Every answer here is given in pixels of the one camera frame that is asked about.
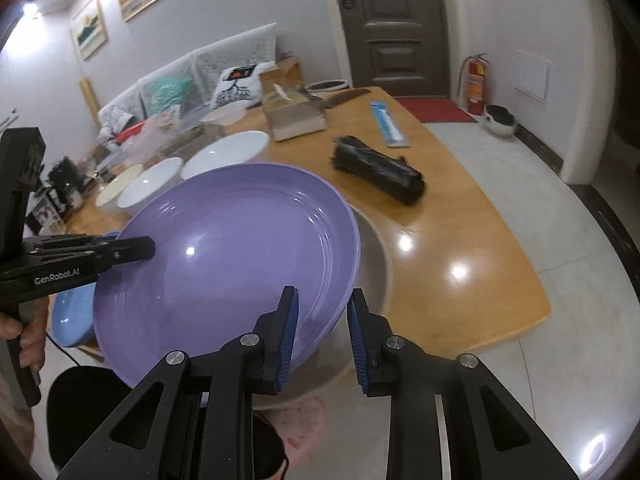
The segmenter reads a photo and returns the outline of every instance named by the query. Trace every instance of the fire extinguisher label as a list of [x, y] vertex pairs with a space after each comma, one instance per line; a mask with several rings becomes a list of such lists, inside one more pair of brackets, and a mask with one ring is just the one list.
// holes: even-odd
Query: fire extinguisher label
[[471, 102], [479, 103], [482, 101], [482, 89], [484, 87], [484, 77], [481, 75], [469, 75], [469, 94], [468, 98]]

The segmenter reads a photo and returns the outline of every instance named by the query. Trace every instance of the black pants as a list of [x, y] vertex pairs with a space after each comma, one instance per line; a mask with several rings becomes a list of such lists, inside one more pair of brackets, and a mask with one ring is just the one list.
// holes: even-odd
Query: black pants
[[[111, 370], [70, 368], [56, 379], [47, 399], [49, 454], [61, 470], [131, 389]], [[254, 415], [254, 469], [257, 480], [275, 475], [286, 461], [273, 427]]]

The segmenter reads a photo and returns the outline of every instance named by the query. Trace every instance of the teal pillow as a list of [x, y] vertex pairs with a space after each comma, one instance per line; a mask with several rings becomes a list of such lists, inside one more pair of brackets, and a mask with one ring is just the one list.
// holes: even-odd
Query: teal pillow
[[147, 115], [159, 114], [175, 105], [183, 104], [191, 91], [191, 79], [159, 79], [154, 83], [151, 106]]

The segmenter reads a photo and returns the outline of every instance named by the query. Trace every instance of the red object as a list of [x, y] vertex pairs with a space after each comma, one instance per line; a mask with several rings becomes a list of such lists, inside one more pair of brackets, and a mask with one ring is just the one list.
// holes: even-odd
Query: red object
[[441, 97], [399, 97], [396, 99], [421, 123], [475, 123], [476, 120]]
[[481, 57], [469, 62], [469, 83], [466, 89], [466, 110], [472, 115], [484, 113], [486, 102], [487, 63]]
[[142, 131], [142, 127], [145, 125], [146, 121], [142, 121], [141, 123], [135, 124], [134, 126], [130, 126], [126, 130], [123, 130], [118, 134], [118, 136], [113, 139], [113, 142], [116, 144], [122, 144], [125, 140], [129, 139], [129, 137], [133, 137], [139, 134]]

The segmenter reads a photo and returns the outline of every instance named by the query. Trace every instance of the fire extinguisher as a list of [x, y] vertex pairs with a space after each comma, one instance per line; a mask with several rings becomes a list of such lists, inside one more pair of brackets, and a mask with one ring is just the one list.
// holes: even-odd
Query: fire extinguisher
[[488, 76], [489, 62], [478, 54], [467, 57], [460, 67], [460, 79], [458, 81], [458, 100], [460, 99], [460, 87], [462, 86], [462, 76], [465, 66], [468, 63], [468, 84], [466, 88], [466, 111], [472, 115], [482, 115], [484, 104], [486, 103], [486, 83]]

